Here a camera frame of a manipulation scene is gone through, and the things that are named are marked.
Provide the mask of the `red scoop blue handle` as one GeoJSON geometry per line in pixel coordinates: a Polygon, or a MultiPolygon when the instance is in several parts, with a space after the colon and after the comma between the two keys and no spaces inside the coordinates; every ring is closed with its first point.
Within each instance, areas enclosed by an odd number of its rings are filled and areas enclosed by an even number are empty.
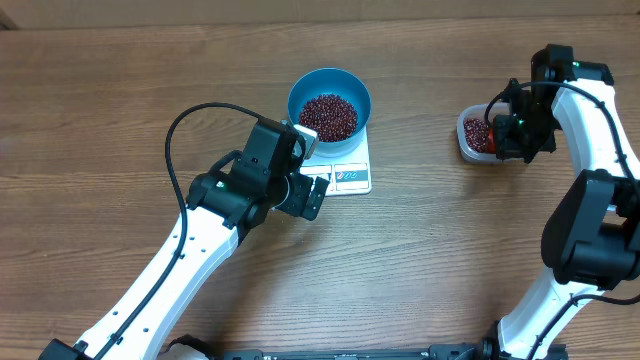
{"type": "Polygon", "coordinates": [[[495,144],[495,139],[494,139],[494,129],[491,128],[488,132],[487,135],[487,145],[486,145],[486,152],[489,154],[495,154],[496,153],[496,144],[495,144]]]}

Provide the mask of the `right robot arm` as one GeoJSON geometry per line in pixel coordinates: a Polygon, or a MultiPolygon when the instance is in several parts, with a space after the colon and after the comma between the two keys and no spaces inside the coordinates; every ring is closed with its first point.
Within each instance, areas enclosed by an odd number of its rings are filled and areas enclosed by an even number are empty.
{"type": "Polygon", "coordinates": [[[509,111],[483,116],[490,153],[530,163],[555,151],[562,131],[576,178],[543,229],[543,271],[476,356],[565,359],[554,340],[586,305],[639,301],[608,295],[639,276],[639,160],[617,115],[609,67],[575,60],[570,46],[536,52],[530,81],[510,80],[492,101],[509,111]]]}

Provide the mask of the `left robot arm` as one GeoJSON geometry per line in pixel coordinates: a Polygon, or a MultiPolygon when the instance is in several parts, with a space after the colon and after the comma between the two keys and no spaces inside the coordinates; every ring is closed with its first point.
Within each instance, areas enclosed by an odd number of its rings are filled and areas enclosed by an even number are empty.
{"type": "Polygon", "coordinates": [[[303,173],[315,131],[261,118],[243,150],[198,175],[166,242],[125,295],[73,345],[52,340],[40,360],[207,359],[203,342],[167,338],[209,276],[276,209],[312,221],[328,182],[303,173]]]}

